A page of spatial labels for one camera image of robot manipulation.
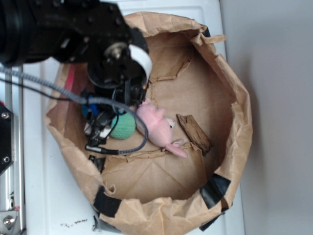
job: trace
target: metal frame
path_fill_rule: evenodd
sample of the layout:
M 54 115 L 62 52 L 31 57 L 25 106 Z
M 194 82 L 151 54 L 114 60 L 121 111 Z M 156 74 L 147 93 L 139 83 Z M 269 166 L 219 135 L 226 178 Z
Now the metal frame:
M 7 81 L 22 84 L 17 77 L 5 76 Z M 23 90 L 1 82 L 0 100 L 13 115 L 13 164 L 0 176 L 0 235 L 19 235 L 25 231 L 24 157 L 23 157 Z

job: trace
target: cable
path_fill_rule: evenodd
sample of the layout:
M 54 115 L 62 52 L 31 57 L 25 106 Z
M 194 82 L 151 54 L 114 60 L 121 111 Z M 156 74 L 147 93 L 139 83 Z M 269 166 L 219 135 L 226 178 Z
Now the cable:
M 87 104 L 86 98 L 80 97 L 80 96 L 78 96 L 78 95 L 76 95 L 76 94 L 74 94 L 68 90 L 63 89 L 62 87 L 59 87 L 58 85 L 56 85 L 52 82 L 42 80 L 42 79 L 35 77 L 33 75 L 26 74 L 26 73 L 21 72 L 21 71 L 13 71 L 11 69 L 4 68 L 4 67 L 0 67 L 0 72 L 3 72 L 3 73 L 10 75 L 10 76 L 16 76 L 20 79 L 26 79 L 26 80 L 29 80 L 32 82 L 36 82 L 36 83 L 39 83 L 39 84 L 44 85 L 46 87 L 50 87 L 51 89 L 54 89 L 54 90 L 60 92 L 61 94 L 63 94 L 64 96 L 68 97 L 70 100 L 72 100 L 76 103 Z
M 143 138 L 143 142 L 141 143 L 140 146 L 133 148 L 133 149 L 129 149 L 129 150 L 122 150 L 122 151 L 118 151 L 118 154 L 127 154 L 127 153 L 133 153 L 136 152 L 140 149 L 142 149 L 142 147 L 146 144 L 147 140 L 148 140 L 148 129 L 145 125 L 145 123 L 141 120 L 141 118 L 133 111 L 131 110 L 127 105 L 117 102 L 115 100 L 112 99 L 108 99 L 108 98 L 104 98 L 104 97 L 92 97 L 88 99 L 88 103 L 92 103 L 92 104 L 108 104 L 110 106 L 116 106 L 119 109 L 122 109 L 124 111 L 126 111 L 127 113 L 130 113 L 137 122 L 139 122 L 139 124 L 142 126 L 142 128 L 144 129 L 145 135 Z
M 90 98 L 86 99 L 86 98 L 80 97 L 80 96 L 78 96 L 78 95 L 76 95 L 76 94 L 74 94 L 68 90 L 65 90 L 62 87 L 59 87 L 58 85 L 56 85 L 54 83 L 42 80 L 38 77 L 32 76 L 30 74 L 26 74 L 26 73 L 21 72 L 21 71 L 13 71 L 11 69 L 0 67 L 0 72 L 3 72 L 3 73 L 10 75 L 10 76 L 16 76 L 20 79 L 26 79 L 26 80 L 36 82 L 36 83 L 39 83 L 41 85 L 50 87 L 51 89 L 54 89 L 54 90 L 60 92 L 64 96 L 68 97 L 70 100 L 72 100 L 76 103 L 79 103 L 79 104 L 87 104 L 87 105 L 89 105 L 89 104 L 107 104 L 107 105 L 110 105 L 112 107 L 116 106 L 117 108 L 122 109 L 127 113 L 130 113 L 135 118 L 135 120 L 138 121 L 138 123 L 142 126 L 142 128 L 144 129 L 145 135 L 144 135 L 143 141 L 142 141 L 140 146 L 133 148 L 133 149 L 117 151 L 118 155 L 136 152 L 136 151 L 142 149 L 142 147 L 146 144 L 146 142 L 148 140 L 148 129 L 147 129 L 145 123 L 141 120 L 141 118 L 133 110 L 131 110 L 127 105 L 125 105 L 123 103 L 117 102 L 117 101 L 112 100 L 112 99 L 104 98 L 104 97 L 90 97 Z
M 20 84 L 20 83 L 17 83 L 17 82 L 8 81 L 8 80 L 5 80 L 3 78 L 0 78 L 0 81 L 5 82 L 5 83 L 9 83 L 11 85 L 16 85 L 16 86 L 19 86 L 19 87 L 22 87 L 22 88 L 27 88 L 27 89 L 29 89 L 31 91 L 37 92 L 37 93 L 39 93 L 39 94 L 41 94 L 43 96 L 46 96 L 46 97 L 48 97 L 50 99 L 55 99 L 55 100 L 59 100 L 59 101 L 70 101 L 70 99 L 68 99 L 68 98 L 59 98 L 59 97 L 55 97 L 55 96 L 52 96 L 52 95 L 48 95 L 47 93 L 39 91 L 39 90 L 37 90 L 37 89 L 35 89 L 33 87 L 29 87 L 27 85 Z

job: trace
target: red object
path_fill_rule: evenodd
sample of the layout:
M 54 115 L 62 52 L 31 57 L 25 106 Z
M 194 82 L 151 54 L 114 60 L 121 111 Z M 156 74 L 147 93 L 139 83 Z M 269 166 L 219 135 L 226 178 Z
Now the red object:
M 75 76 L 75 66 L 70 65 L 67 75 L 67 81 L 65 82 L 65 89 L 68 91 L 72 90 L 74 84 L 74 76 Z

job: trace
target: gray braided cable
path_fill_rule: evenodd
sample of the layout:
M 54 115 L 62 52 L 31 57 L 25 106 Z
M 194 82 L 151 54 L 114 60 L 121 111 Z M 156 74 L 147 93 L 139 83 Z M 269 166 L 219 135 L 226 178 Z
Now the gray braided cable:
M 133 110 L 131 110 L 127 105 L 125 105 L 123 103 L 117 102 L 117 101 L 112 100 L 112 99 L 103 98 L 103 97 L 92 97 L 92 98 L 89 98 L 87 100 L 86 98 L 78 96 L 78 95 L 52 83 L 52 82 L 42 80 L 41 78 L 35 77 L 33 75 L 30 75 L 30 74 L 27 74 L 27 73 L 24 73 L 21 71 L 14 71 L 14 70 L 11 70 L 8 68 L 0 67 L 0 72 L 3 72 L 3 73 L 10 75 L 10 76 L 16 76 L 20 79 L 26 79 L 26 80 L 29 80 L 29 81 L 32 81 L 35 83 L 39 83 L 43 86 L 49 87 L 53 90 L 58 91 L 59 93 L 63 94 L 64 96 L 68 97 L 70 100 L 72 100 L 76 103 L 79 103 L 79 104 L 107 104 L 107 105 L 110 105 L 112 107 L 117 107 L 119 109 L 122 109 L 122 110 L 130 113 L 135 118 L 135 120 L 137 120 L 140 123 L 140 125 L 143 127 L 143 129 L 145 131 L 145 135 L 144 135 L 143 141 L 142 141 L 140 146 L 133 148 L 133 149 L 118 151 L 119 155 L 133 153 L 133 152 L 136 152 L 136 151 L 142 149 L 148 140 L 148 129 L 147 129 L 145 123 L 141 120 L 141 118 Z
M 74 93 L 72 93 L 68 90 L 65 90 L 62 87 L 59 87 L 58 85 L 56 85 L 52 82 L 42 80 L 41 78 L 35 77 L 33 75 L 30 75 L 30 74 L 27 74 L 27 73 L 24 73 L 21 71 L 14 71 L 14 70 L 4 68 L 4 67 L 0 67 L 0 72 L 3 72 L 3 73 L 10 75 L 10 76 L 16 76 L 16 77 L 21 78 L 21 79 L 36 82 L 36 83 L 39 83 L 39 84 L 46 86 L 46 87 L 50 87 L 51 89 L 58 91 L 59 93 L 65 95 L 70 100 L 72 100 L 76 103 L 79 103 L 79 104 L 86 104 L 87 103 L 87 100 L 85 98 L 80 97 L 78 95 L 75 95 Z

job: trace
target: paper bag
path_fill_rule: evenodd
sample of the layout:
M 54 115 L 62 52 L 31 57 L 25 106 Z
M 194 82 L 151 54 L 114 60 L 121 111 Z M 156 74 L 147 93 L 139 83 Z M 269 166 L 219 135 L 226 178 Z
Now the paper bag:
M 132 235 L 204 230 L 232 206 L 247 161 L 252 138 L 249 94 L 215 54 L 213 43 L 224 36 L 208 37 L 206 26 L 179 16 L 141 12 L 125 19 L 148 42 L 153 70 L 147 97 L 165 108 L 167 117 L 192 115 L 214 142 L 211 151 L 203 157 L 178 125 L 174 139 L 185 140 L 187 159 L 148 142 L 127 156 L 96 154 L 106 158 L 100 173 L 89 160 L 95 153 L 85 150 L 80 105 L 51 100 L 46 124 L 78 186 L 108 226 Z M 85 64 L 61 65 L 56 83 L 76 94 L 92 89 Z M 138 132 L 127 140 L 110 138 L 105 147 L 133 148 L 142 138 Z

